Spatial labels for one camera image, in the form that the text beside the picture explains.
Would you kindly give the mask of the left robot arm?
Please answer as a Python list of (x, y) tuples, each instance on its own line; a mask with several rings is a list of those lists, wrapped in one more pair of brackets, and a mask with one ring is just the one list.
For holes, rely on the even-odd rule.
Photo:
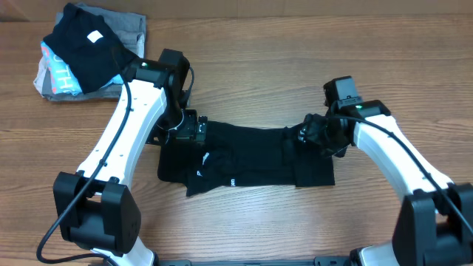
[(93, 151), (74, 174), (53, 185), (55, 229), (105, 265), (158, 265), (139, 237), (141, 213), (132, 193), (135, 166), (147, 144), (205, 141), (206, 117), (188, 107), (184, 90), (193, 69), (180, 51), (164, 49), (158, 60), (134, 59), (123, 74), (117, 107)]

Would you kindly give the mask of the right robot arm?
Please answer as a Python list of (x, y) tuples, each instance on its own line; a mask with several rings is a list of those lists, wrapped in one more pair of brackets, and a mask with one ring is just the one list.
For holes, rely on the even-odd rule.
[(401, 201), (391, 240), (357, 248), (349, 256), (321, 257), (318, 265), (470, 265), (472, 184), (456, 185), (407, 140), (380, 100), (365, 101), (352, 77), (324, 86), (323, 117), (307, 115), (299, 139), (327, 157), (348, 146), (363, 151)]

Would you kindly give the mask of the black t-shirt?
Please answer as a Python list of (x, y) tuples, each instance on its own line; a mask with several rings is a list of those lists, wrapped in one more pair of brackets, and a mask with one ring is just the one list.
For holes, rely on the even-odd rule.
[(302, 125), (256, 129), (211, 121), (203, 144), (161, 148), (157, 177), (181, 183), (187, 196), (220, 186), (334, 185), (333, 161), (298, 139)]

